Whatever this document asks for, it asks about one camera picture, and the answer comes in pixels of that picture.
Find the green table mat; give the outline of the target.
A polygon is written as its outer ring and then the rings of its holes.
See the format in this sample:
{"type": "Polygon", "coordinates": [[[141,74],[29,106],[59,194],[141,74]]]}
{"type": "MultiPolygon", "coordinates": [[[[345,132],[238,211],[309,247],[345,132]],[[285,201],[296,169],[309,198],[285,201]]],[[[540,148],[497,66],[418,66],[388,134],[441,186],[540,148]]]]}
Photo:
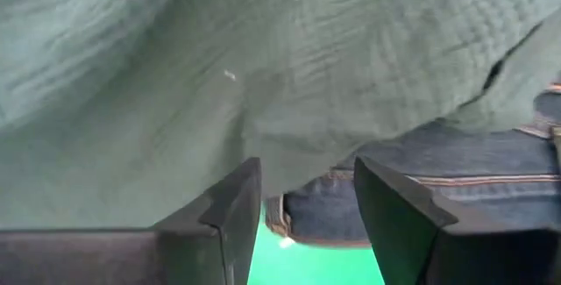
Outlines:
{"type": "Polygon", "coordinates": [[[374,253],[321,248],[272,233],[259,219],[247,285],[385,285],[374,253]]]}

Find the dark blue denim jeans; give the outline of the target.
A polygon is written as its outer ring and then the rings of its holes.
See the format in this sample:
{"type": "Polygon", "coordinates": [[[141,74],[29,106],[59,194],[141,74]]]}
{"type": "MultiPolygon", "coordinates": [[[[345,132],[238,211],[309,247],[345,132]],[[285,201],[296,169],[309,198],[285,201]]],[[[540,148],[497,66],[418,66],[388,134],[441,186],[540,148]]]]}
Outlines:
{"type": "Polygon", "coordinates": [[[533,121],[514,130],[469,134],[433,123],[362,146],[299,189],[266,200],[266,226],[303,244],[368,246],[352,183],[358,157],[508,224],[561,228],[561,82],[535,100],[533,121]]]}

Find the dark green shirt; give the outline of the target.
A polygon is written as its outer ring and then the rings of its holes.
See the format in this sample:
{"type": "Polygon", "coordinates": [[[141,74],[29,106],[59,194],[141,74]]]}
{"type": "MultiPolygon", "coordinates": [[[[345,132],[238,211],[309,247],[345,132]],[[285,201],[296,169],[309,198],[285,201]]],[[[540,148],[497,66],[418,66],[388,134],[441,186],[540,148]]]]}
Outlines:
{"type": "Polygon", "coordinates": [[[431,122],[530,121],[561,0],[0,0],[0,229],[145,227],[431,122]]]}

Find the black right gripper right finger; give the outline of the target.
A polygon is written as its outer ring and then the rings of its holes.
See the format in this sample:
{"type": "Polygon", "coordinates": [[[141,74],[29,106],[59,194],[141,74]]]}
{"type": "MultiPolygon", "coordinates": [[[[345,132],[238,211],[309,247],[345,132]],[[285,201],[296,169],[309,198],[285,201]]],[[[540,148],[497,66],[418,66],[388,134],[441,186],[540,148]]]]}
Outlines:
{"type": "Polygon", "coordinates": [[[367,158],[354,187],[386,285],[561,285],[561,229],[502,223],[367,158]]]}

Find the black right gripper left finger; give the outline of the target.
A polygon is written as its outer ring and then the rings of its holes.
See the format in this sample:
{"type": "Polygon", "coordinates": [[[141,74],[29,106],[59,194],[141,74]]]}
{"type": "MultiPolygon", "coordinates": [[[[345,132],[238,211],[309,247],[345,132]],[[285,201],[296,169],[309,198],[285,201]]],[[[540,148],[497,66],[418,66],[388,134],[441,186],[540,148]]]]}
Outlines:
{"type": "Polygon", "coordinates": [[[260,207],[249,158],[146,228],[0,230],[0,285],[246,285],[260,207]]]}

